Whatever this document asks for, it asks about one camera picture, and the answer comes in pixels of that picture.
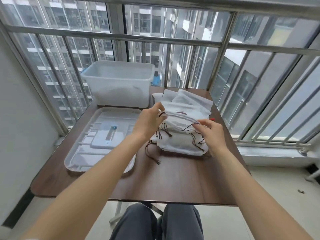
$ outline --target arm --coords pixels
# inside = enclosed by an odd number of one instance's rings
[[[132,134],[62,191],[21,239],[85,239],[134,154],[166,118],[159,109],[144,109]]]
[[[202,125],[196,124],[194,128],[202,133],[211,155],[218,160],[254,239],[312,240],[312,237],[254,180],[228,150],[222,125],[207,119],[199,122]]]

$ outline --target person's right hand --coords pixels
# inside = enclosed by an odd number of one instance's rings
[[[209,119],[202,119],[198,121],[200,124],[194,124],[192,126],[203,135],[211,153],[228,150],[221,124]]]

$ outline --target forearm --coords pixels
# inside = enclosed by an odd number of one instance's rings
[[[312,239],[228,150],[216,153],[227,184],[254,238]]]
[[[22,239],[84,239],[145,138],[127,136],[40,215]]]

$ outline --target plastic storage box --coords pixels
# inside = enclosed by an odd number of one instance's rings
[[[132,133],[141,110],[104,107],[98,109],[75,141],[64,160],[65,167],[85,172]],[[130,171],[136,159],[131,159],[124,173]]]
[[[98,105],[146,108],[154,72],[153,64],[96,61],[81,77]]]

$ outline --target person's left hand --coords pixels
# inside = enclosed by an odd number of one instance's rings
[[[162,103],[155,103],[152,108],[142,110],[139,118],[134,125],[132,134],[142,138],[143,140],[149,140],[159,128],[159,125],[167,118],[166,116],[160,116],[160,111],[164,111]]]

